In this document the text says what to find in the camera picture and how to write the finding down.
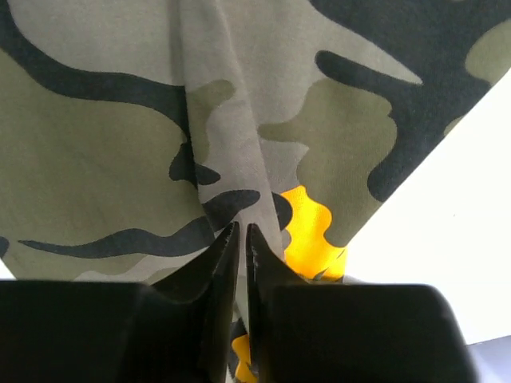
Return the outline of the camouflage trousers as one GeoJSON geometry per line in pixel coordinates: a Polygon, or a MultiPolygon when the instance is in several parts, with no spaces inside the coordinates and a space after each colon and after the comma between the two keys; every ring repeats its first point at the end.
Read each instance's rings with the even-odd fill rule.
{"type": "Polygon", "coordinates": [[[510,67],[507,1],[4,1],[4,382],[137,382],[147,289],[240,226],[224,381],[261,382],[246,236],[354,284],[357,382],[475,382],[432,286],[347,245],[510,67]]]}

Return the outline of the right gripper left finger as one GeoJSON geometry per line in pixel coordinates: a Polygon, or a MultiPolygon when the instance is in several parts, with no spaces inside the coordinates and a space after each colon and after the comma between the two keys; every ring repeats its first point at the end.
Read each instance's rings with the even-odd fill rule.
{"type": "Polygon", "coordinates": [[[137,382],[223,382],[240,226],[147,289],[135,325],[137,382]]]}

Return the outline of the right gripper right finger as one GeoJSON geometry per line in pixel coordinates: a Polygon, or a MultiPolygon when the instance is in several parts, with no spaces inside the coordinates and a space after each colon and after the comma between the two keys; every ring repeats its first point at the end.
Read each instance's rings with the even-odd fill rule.
{"type": "Polygon", "coordinates": [[[359,287],[298,276],[254,223],[246,260],[250,356],[259,381],[357,382],[348,313],[359,287]]]}

